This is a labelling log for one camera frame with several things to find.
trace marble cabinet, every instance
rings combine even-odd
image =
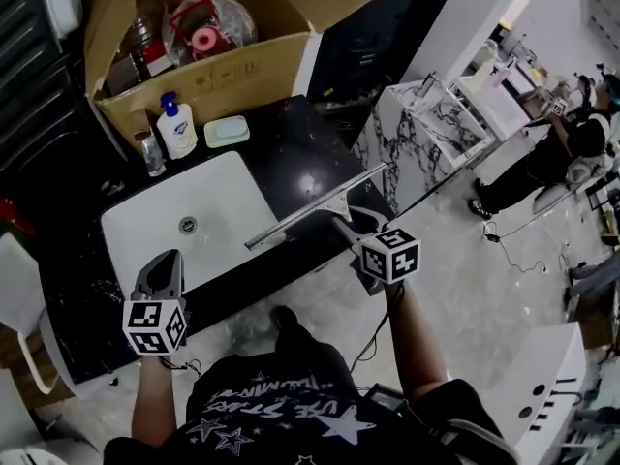
[[[418,98],[420,81],[385,89],[353,147],[366,169],[388,167],[373,182],[402,213],[493,142],[447,92],[435,84]]]

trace soap dispenser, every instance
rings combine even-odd
[[[192,108],[188,104],[178,105],[175,100],[176,93],[173,91],[162,95],[164,113],[157,121],[157,129],[162,134],[168,154],[173,160],[188,155],[198,142]]]

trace black pants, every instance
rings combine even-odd
[[[314,339],[301,325],[291,324],[280,330],[274,353],[234,355],[216,361],[194,384],[187,402],[187,420],[200,415],[211,395],[223,389],[248,387],[259,374],[266,376],[266,381],[274,381],[307,377],[309,370],[318,380],[333,383],[330,391],[359,398],[349,367],[338,350]]]
[[[525,200],[532,192],[545,186],[540,179],[530,175],[528,157],[529,155],[526,155],[512,165],[493,184],[483,187],[480,202],[484,210],[498,213]]]

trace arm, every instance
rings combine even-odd
[[[560,139],[560,141],[566,148],[566,151],[572,157],[573,154],[571,153],[571,149],[569,148],[569,133],[564,127],[564,124],[562,123],[562,119],[558,117],[557,115],[552,114],[550,116],[550,120],[551,120],[551,124],[553,124],[553,127],[555,128],[555,133],[557,134],[558,138]]]
[[[398,376],[405,397],[414,403],[426,393],[448,381],[446,363],[416,297],[405,281],[400,306],[394,308],[397,284],[386,285],[391,337]]]
[[[139,372],[132,437],[158,448],[175,431],[172,373],[156,356],[145,356]]]

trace black t-shirt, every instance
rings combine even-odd
[[[463,381],[429,392],[412,409],[416,417],[402,418],[312,369],[280,361],[276,354],[220,360],[195,384],[187,423],[161,448],[118,438],[106,446],[105,464],[459,464],[433,429],[458,419],[500,436]]]
[[[564,179],[571,162],[577,157],[596,157],[605,151],[605,130],[601,122],[593,118],[601,115],[609,122],[609,115],[602,110],[592,110],[566,126],[569,134],[568,146],[571,154],[560,141],[551,126],[546,138],[542,139],[528,157],[528,169],[532,175],[544,182]]]

